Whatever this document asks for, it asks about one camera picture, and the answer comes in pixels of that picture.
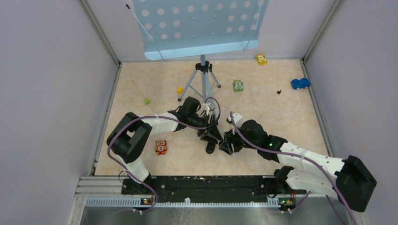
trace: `orange owl toy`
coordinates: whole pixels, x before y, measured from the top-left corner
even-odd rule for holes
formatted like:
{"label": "orange owl toy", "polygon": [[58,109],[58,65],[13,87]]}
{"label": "orange owl toy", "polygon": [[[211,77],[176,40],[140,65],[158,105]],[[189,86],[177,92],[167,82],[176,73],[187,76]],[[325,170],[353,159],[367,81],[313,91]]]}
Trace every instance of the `orange owl toy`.
{"label": "orange owl toy", "polygon": [[166,154],[166,151],[167,151],[166,140],[156,141],[155,151],[156,151],[156,154],[158,154],[158,155]]}

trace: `blue toy car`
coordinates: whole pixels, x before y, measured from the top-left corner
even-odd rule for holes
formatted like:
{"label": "blue toy car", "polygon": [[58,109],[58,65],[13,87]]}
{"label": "blue toy car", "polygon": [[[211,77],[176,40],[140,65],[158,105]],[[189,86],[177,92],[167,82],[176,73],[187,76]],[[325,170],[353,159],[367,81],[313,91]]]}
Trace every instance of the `blue toy car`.
{"label": "blue toy car", "polygon": [[291,87],[296,90],[300,88],[307,89],[310,85],[310,81],[307,78],[301,78],[300,80],[294,79],[291,81]]}

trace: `tripod leg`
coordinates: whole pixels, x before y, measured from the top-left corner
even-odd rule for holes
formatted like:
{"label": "tripod leg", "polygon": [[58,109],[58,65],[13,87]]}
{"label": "tripod leg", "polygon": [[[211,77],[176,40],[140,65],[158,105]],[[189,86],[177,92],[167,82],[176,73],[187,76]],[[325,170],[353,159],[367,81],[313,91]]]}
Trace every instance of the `tripod leg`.
{"label": "tripod leg", "polygon": [[211,73],[211,75],[212,75],[212,77],[213,77],[215,83],[217,84],[217,87],[220,88],[220,87],[221,87],[221,84],[218,82],[217,77],[215,77],[215,75],[214,75],[213,72],[210,72],[210,73]]}
{"label": "tripod leg", "polygon": [[207,73],[202,72],[202,97],[203,97],[203,102],[205,102],[207,96],[210,96],[210,92],[208,93],[209,95],[207,95],[206,91],[207,91],[207,82],[206,79],[208,79]]}
{"label": "tripod leg", "polygon": [[188,87],[191,85],[191,82],[192,82],[192,80],[193,80],[193,78],[195,77],[195,75],[196,75],[197,72],[198,72],[197,70],[194,70],[194,71],[193,71],[191,77],[189,78],[189,80],[188,80],[188,82],[187,82],[187,85],[185,86],[185,88],[184,88],[182,94],[180,95],[180,97],[178,98],[178,101],[179,101],[179,102],[181,102],[181,100],[183,99],[183,96],[184,96],[186,90],[187,90]]}
{"label": "tripod leg", "polygon": [[[212,94],[212,92],[211,92],[211,86],[210,86],[209,76],[205,76],[204,79],[205,79],[205,82],[206,82],[206,83],[205,83],[203,86],[206,87],[206,88],[207,88],[207,91],[209,92],[209,93],[208,93],[208,97],[212,97],[213,94]],[[214,101],[213,101],[212,99],[210,99],[210,102],[212,103],[212,107],[213,107],[212,111],[213,111],[213,114],[215,115],[215,113],[214,113],[214,110],[215,110]]]}

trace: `black wire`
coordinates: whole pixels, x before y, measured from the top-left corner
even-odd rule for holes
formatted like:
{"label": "black wire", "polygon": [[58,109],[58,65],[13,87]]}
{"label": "black wire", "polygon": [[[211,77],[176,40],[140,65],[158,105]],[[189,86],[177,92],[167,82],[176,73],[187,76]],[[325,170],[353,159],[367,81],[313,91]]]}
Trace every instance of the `black wire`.
{"label": "black wire", "polygon": [[205,113],[206,113],[206,110],[203,110],[202,113],[199,115],[199,117],[204,116]]}
{"label": "black wire", "polygon": [[196,113],[202,108],[202,104],[199,104],[199,109],[196,110]]}
{"label": "black wire", "polygon": [[119,175],[117,176],[117,178],[119,179],[119,181],[120,181],[121,183],[123,183],[123,182],[120,180],[120,174],[122,174],[123,171],[124,171],[124,170],[120,171]]}
{"label": "black wire", "polygon": [[267,195],[267,197],[268,198],[275,198],[278,194],[274,194],[274,196],[269,196],[269,194],[268,194],[268,192],[267,192],[267,190],[264,188],[264,192],[265,192],[265,194]]}
{"label": "black wire", "polygon": [[221,113],[218,112],[218,116],[215,119],[215,121],[213,123],[211,123],[210,125],[208,125],[206,128],[211,128],[212,126],[217,125],[218,124],[218,120],[220,119],[220,116],[221,116]]}

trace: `yellow small block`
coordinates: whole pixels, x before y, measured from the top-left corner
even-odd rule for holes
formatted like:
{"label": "yellow small block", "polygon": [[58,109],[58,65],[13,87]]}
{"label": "yellow small block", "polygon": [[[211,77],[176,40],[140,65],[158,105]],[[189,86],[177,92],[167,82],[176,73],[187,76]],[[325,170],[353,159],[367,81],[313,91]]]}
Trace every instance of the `yellow small block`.
{"label": "yellow small block", "polygon": [[264,65],[264,64],[266,64],[268,62],[263,54],[257,55],[256,56],[256,61],[259,63],[259,65]]}

